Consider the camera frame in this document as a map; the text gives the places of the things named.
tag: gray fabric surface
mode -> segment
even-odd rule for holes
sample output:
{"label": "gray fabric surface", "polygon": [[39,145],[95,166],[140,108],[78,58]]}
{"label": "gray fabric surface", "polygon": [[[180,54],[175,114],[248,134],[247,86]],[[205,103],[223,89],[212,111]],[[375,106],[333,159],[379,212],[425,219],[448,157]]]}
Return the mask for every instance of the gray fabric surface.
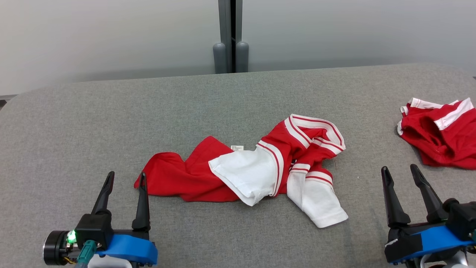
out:
{"label": "gray fabric surface", "polygon": [[426,211],[411,163],[441,199],[475,199],[474,171],[422,166],[398,137],[400,106],[411,97],[476,100],[475,89],[454,67],[405,64],[84,82],[21,94],[0,112],[0,267],[44,267],[48,233],[76,226],[110,170],[113,228],[129,228],[132,185],[153,154],[186,158],[207,135],[254,149],[291,113],[330,120],[342,132],[347,150],[325,167],[349,220],[318,229],[285,195],[254,207],[151,196],[160,267],[385,267],[382,166],[413,222]]}

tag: gray wall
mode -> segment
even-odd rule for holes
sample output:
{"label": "gray wall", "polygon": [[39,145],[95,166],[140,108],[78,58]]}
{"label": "gray wall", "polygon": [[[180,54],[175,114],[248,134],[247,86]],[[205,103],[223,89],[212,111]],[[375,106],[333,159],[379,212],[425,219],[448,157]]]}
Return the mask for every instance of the gray wall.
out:
{"label": "gray wall", "polygon": [[0,96],[214,73],[217,0],[0,0]]}
{"label": "gray wall", "polygon": [[439,62],[476,76],[474,0],[243,0],[249,71]]}

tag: clothing tag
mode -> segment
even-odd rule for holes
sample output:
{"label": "clothing tag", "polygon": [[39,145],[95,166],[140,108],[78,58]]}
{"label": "clothing tag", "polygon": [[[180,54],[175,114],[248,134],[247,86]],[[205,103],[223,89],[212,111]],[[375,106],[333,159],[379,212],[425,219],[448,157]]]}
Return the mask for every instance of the clothing tag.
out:
{"label": "clothing tag", "polygon": [[232,145],[232,146],[230,146],[230,148],[233,151],[243,151],[245,149],[245,147],[243,145]]}

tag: clothing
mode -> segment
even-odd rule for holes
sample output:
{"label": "clothing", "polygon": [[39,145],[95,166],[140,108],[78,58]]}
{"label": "clothing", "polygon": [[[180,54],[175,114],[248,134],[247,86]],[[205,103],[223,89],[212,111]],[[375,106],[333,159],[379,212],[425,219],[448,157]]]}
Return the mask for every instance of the clothing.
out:
{"label": "clothing", "polygon": [[412,98],[400,108],[398,134],[423,164],[476,169],[476,109],[469,98],[440,105]]}
{"label": "clothing", "polygon": [[[150,195],[179,195],[185,201],[253,206],[265,196],[288,193],[318,227],[347,219],[322,161],[346,148],[329,121],[292,114],[276,125],[254,151],[233,152],[207,137],[183,161],[176,153],[154,155],[144,167]],[[137,188],[139,179],[134,184]]]}
{"label": "clothing", "polygon": [[345,148],[342,134],[331,122],[292,114],[254,151],[232,152],[209,164],[211,172],[245,204],[253,206],[265,196],[287,192],[318,227],[327,227],[347,219],[347,214],[322,161]]}

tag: green light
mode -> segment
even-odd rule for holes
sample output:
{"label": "green light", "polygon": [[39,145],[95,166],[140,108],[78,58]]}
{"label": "green light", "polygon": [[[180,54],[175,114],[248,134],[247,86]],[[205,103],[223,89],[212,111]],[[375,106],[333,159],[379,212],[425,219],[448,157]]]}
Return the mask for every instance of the green light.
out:
{"label": "green light", "polygon": [[76,243],[76,231],[72,230],[71,232],[68,233],[68,243],[74,244]]}

